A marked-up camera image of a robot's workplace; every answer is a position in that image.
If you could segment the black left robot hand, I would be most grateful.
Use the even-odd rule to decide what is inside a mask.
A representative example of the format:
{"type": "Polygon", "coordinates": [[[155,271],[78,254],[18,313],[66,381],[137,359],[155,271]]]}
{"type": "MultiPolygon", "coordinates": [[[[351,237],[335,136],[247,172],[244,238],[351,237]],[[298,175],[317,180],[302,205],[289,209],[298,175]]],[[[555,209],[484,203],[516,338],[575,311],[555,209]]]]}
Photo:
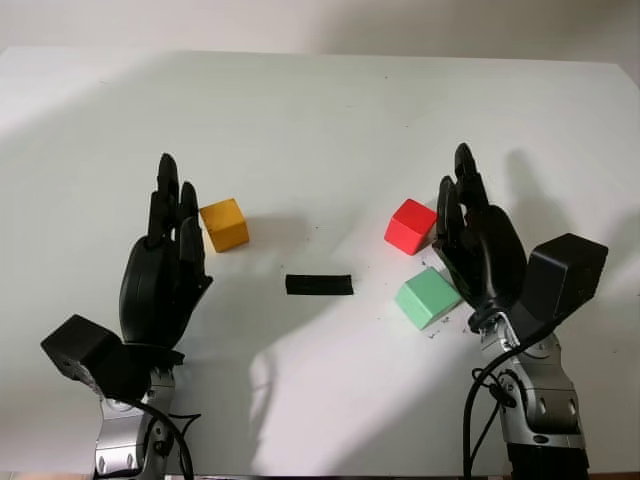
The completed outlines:
{"type": "Polygon", "coordinates": [[[169,369],[184,361],[174,348],[213,283],[194,186],[178,178],[172,155],[161,156],[145,236],[132,247],[119,294],[124,343],[141,361],[169,369]]]}

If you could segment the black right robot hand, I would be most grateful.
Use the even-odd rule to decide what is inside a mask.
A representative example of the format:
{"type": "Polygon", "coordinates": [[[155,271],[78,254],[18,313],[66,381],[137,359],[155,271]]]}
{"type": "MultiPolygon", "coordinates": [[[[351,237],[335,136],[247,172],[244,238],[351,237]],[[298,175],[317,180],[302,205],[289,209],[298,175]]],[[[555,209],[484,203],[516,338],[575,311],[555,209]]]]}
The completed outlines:
{"type": "Polygon", "coordinates": [[[489,202],[465,143],[456,148],[454,173],[440,182],[433,249],[463,300],[473,308],[468,325],[478,333],[518,299],[526,256],[509,216],[489,202]]]}

